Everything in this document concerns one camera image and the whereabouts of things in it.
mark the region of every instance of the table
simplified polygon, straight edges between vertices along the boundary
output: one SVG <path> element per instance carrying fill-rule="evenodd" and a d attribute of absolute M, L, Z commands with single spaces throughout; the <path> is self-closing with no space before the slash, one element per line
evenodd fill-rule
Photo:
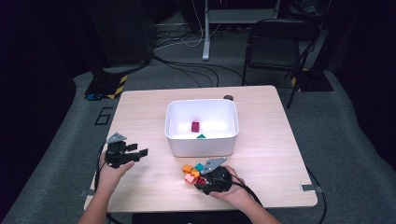
<path fill-rule="evenodd" d="M 164 134 L 171 102 L 218 99 L 227 94 L 234 98 L 240 131 L 234 152 L 224 164 L 245 179 L 267 208 L 314 206 L 316 193 L 300 190 L 301 184 L 311 181 L 275 87 L 249 86 L 124 92 L 108 137 L 121 133 L 128 137 L 128 145 L 148 147 L 148 155 L 121 179 L 108 212 L 233 210 L 185 183 L 183 165 L 205 164 L 206 158 L 174 157 Z"/>
<path fill-rule="evenodd" d="M 205 44 L 202 59 L 209 60 L 210 36 L 209 23 L 255 23 L 256 21 L 276 18 L 280 0 L 276 0 L 274 8 L 264 9 L 210 9 L 205 0 Z"/>

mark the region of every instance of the human hand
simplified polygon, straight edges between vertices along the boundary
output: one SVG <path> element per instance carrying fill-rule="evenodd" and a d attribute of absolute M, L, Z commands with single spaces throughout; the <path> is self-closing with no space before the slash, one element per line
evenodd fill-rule
<path fill-rule="evenodd" d="M 242 178 L 238 177 L 238 175 L 236 174 L 236 171 L 232 167 L 227 166 L 227 165 L 224 167 L 232 175 L 233 182 L 245 185 L 245 181 Z M 243 189 L 242 187 L 237 186 L 235 184 L 232 184 L 228 191 L 225 191 L 225 192 L 212 191 L 209 193 L 209 195 L 214 198 L 226 201 L 239 210 L 241 210 L 245 204 L 247 204 L 248 202 L 251 202 L 253 200 L 253 198 L 250 196 L 250 194 L 245 189 Z"/>
<path fill-rule="evenodd" d="M 120 183 L 122 176 L 134 166 L 134 161 L 129 161 L 121 167 L 114 169 L 106 163 L 105 157 L 106 152 L 102 153 L 100 157 L 99 167 L 102 167 L 102 169 L 100 170 L 99 184 L 96 192 L 100 191 L 101 194 L 110 196 Z"/>

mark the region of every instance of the gray carpet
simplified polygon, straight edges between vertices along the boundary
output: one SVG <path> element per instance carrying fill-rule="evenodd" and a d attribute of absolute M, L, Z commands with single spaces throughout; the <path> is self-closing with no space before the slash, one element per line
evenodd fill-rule
<path fill-rule="evenodd" d="M 210 61 L 206 64 L 222 65 L 241 73 L 246 37 L 246 33 L 229 33 L 214 38 Z M 204 63 L 202 48 L 203 43 L 194 48 L 180 44 L 154 52 L 169 61 Z M 317 53 L 318 48 L 311 54 L 308 67 Z M 236 73 L 218 67 L 213 69 L 218 73 L 219 86 L 240 85 L 241 77 Z M 194 80 L 153 60 L 146 68 L 129 75 L 124 90 L 216 86 L 216 77 L 205 69 L 201 71 L 205 76 L 191 75 Z M 291 108 L 286 109 L 304 161 L 326 192 L 328 212 L 324 223 L 396 223 L 395 171 L 378 157 L 362 133 L 340 83 L 332 73 L 325 74 L 334 91 L 297 92 Z M 118 104 L 118 99 L 84 100 L 84 91 L 91 80 L 91 73 L 75 78 L 78 92 L 74 103 L 3 223 L 78 222 L 85 201 L 78 195 L 92 182 L 96 154 L 109 129 L 109 124 L 94 123 L 104 106 L 113 107 L 106 112 L 114 115 Z M 260 76 L 248 81 L 251 85 L 278 86 L 279 96 L 286 106 L 291 89 L 283 75 L 261 72 Z M 270 210 L 283 223 L 317 223 L 322 211 L 320 195 L 318 205 L 311 208 Z M 116 214 L 115 218 L 131 223 L 130 214 Z"/>

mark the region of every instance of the person's arm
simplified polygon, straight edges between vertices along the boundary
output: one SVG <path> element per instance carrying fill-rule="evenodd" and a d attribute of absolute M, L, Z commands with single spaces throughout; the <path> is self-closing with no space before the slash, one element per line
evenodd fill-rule
<path fill-rule="evenodd" d="M 106 222 L 106 213 L 110 197 L 120 183 L 121 177 L 134 166 L 134 161 L 130 161 L 118 169 L 114 169 L 105 164 L 105 153 L 101 156 L 100 178 L 98 188 L 90 204 L 79 220 L 79 224 L 98 224 Z"/>
<path fill-rule="evenodd" d="M 230 166 L 224 166 L 232 175 L 238 176 L 233 168 Z M 233 182 L 239 182 L 238 179 L 233 177 Z M 226 192 L 215 192 L 209 193 L 210 196 L 226 201 L 233 207 L 243 212 L 253 224 L 264 224 L 264 223 L 280 223 L 275 217 L 273 217 L 264 207 L 254 201 L 250 194 L 243 188 L 232 185 L 231 188 Z"/>

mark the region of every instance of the white bin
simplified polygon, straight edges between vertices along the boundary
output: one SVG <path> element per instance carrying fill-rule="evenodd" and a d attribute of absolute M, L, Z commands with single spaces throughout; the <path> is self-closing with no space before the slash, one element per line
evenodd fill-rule
<path fill-rule="evenodd" d="M 199 122 L 199 132 L 191 130 L 193 122 Z M 230 100 L 174 101 L 166 112 L 165 135 L 177 157 L 231 155 L 238 132 L 236 108 Z"/>

